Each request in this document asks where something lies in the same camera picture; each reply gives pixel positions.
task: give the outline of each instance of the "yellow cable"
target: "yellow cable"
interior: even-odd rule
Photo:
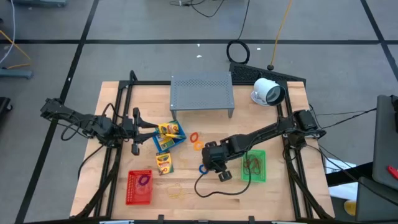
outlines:
[[[12,68],[20,68],[20,67],[25,67],[25,66],[29,66],[29,63],[25,63],[25,64],[20,64],[20,65],[13,65],[10,67],[7,67],[7,69],[12,69]]]
[[[272,65],[274,63],[274,57],[275,57],[275,52],[276,52],[276,47],[278,44],[278,39],[279,39],[279,35],[280,35],[280,31],[282,30],[282,27],[284,26],[286,17],[287,17],[287,13],[289,12],[290,7],[292,6],[293,0],[289,1],[289,5],[287,5],[287,9],[285,11],[284,14],[284,19],[282,20],[282,23],[280,24],[279,30],[278,30],[278,34],[276,35],[276,39],[275,39],[275,45],[274,45],[274,53],[272,53],[272,59],[271,59],[271,63],[270,65]]]
[[[19,46],[17,44],[15,44],[14,41],[12,41],[7,36],[7,34],[5,34],[2,30],[0,30],[0,34],[2,34],[11,44],[13,44],[20,52],[22,52],[29,60],[31,60],[29,55],[27,53],[25,53],[21,48],[19,48]],[[13,66],[8,67],[7,69],[25,67],[25,66],[29,66],[29,65],[30,65],[29,63],[20,64],[20,65],[13,65]]]

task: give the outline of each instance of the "orange ring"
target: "orange ring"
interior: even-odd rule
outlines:
[[[189,137],[189,140],[191,140],[192,143],[194,143],[195,141],[197,141],[199,138],[199,134],[197,132],[194,132],[191,134],[191,136]]]
[[[196,141],[193,145],[193,149],[196,151],[201,151],[201,149],[203,149],[204,146],[205,143],[203,143],[203,141]]]

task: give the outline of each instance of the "white paper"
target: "white paper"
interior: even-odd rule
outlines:
[[[330,159],[332,162],[334,162],[336,165],[340,166],[343,169],[349,169],[349,167],[344,164],[344,162],[341,162],[336,159]],[[352,164],[347,162],[347,164],[350,167],[356,167],[356,164]],[[340,169],[326,160],[326,173],[330,174],[332,172],[338,172]],[[356,201],[356,194],[358,193],[358,183],[350,183],[350,184],[342,184],[339,186],[334,186],[334,187],[329,187],[329,193],[330,196],[332,197],[338,197],[338,198],[343,198],[347,200],[353,200]]]

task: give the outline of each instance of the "red object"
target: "red object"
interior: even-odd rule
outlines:
[[[197,132],[194,132],[191,134],[191,136],[189,137],[189,140],[191,140],[192,143],[194,143],[195,141],[197,141],[199,138],[199,135]]]
[[[126,205],[149,205],[152,200],[152,171],[130,170],[127,178]]]
[[[387,170],[388,172],[390,172],[390,174],[395,177],[395,179],[398,180],[398,170],[396,170],[395,168],[393,168],[392,166],[387,166]]]

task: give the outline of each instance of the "blue ring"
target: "blue ring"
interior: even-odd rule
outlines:
[[[209,173],[208,170],[206,170],[206,172],[205,172],[205,171],[202,171],[202,168],[204,168],[204,166],[205,166],[205,165],[203,165],[203,164],[199,166],[199,172],[200,172],[201,174],[207,174],[207,173]]]
[[[138,184],[141,186],[145,186],[146,184],[148,184],[150,177],[148,175],[142,175],[140,176],[140,178],[138,179]]]

